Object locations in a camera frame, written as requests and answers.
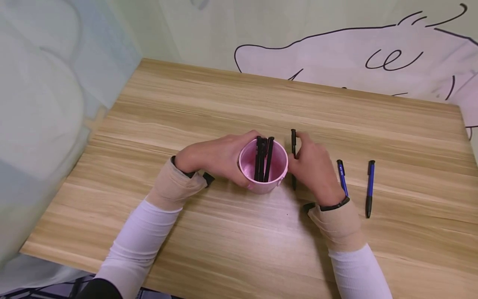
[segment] cup rim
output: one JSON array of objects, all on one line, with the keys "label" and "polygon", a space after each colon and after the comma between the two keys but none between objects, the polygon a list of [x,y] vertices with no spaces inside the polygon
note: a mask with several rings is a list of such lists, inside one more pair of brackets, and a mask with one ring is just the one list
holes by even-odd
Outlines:
[{"label": "cup rim", "polygon": [[[242,163],[241,163],[242,159],[241,158],[244,155],[244,150],[246,149],[246,147],[253,142],[256,142],[255,138],[252,139],[248,144],[246,144],[246,146],[242,148],[242,150],[239,154],[239,170],[242,172],[243,175],[244,175],[244,170],[242,169]],[[282,174],[278,178],[276,178],[275,180],[269,181],[269,182],[258,182],[256,180],[250,179],[246,175],[244,175],[246,177],[246,179],[248,179],[249,181],[251,181],[255,184],[258,184],[258,185],[269,185],[271,183],[280,182],[284,179],[284,177],[287,174],[287,171],[289,169],[289,156],[287,155],[287,152],[286,152],[285,148],[282,146],[282,144],[280,144],[280,143],[278,143],[277,141],[274,140],[274,150],[276,149],[276,145],[278,145],[280,147],[280,149],[282,150],[282,152],[285,154],[285,169],[282,172]]]}]

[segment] cartoon character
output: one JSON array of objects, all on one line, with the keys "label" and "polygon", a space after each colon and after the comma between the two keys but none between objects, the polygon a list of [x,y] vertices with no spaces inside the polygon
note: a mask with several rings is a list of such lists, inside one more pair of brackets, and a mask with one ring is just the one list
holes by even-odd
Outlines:
[{"label": "cartoon character", "polygon": [[466,111],[471,140],[478,131],[478,98],[464,90],[455,95],[472,81],[478,88],[478,44],[437,28],[468,10],[460,7],[435,24],[426,24],[418,11],[396,24],[316,34],[282,48],[245,44],[234,57],[243,73],[457,104]]}]

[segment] pink cup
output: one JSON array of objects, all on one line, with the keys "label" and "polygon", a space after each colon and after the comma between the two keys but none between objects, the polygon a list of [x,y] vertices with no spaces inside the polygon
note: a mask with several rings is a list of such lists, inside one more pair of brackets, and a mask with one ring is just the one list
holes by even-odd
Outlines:
[{"label": "pink cup", "polygon": [[269,171],[269,181],[266,183],[254,180],[254,170],[256,165],[256,140],[249,142],[239,154],[239,168],[252,184],[249,190],[257,194],[266,194],[280,185],[287,174],[289,159],[285,149],[274,140],[272,152],[271,169]]}]

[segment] person's left hand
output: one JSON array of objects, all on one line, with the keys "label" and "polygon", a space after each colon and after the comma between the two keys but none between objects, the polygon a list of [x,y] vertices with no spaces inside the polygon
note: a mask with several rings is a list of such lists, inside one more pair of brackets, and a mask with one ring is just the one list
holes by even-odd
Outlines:
[{"label": "person's left hand", "polygon": [[238,157],[241,150],[259,135],[261,135],[259,132],[252,130],[243,135],[227,135],[219,139],[192,144],[177,153],[176,168],[184,172],[203,169],[246,188],[250,181],[239,169]]}]

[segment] wall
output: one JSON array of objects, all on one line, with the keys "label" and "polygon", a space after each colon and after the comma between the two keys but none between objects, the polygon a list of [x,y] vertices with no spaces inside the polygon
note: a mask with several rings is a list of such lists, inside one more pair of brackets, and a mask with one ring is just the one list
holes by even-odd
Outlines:
[{"label": "wall", "polygon": [[0,44],[2,293],[83,275],[17,252],[141,54],[95,0],[4,0]]},{"label": "wall", "polygon": [[476,0],[114,2],[148,58],[459,105],[478,157]]}]

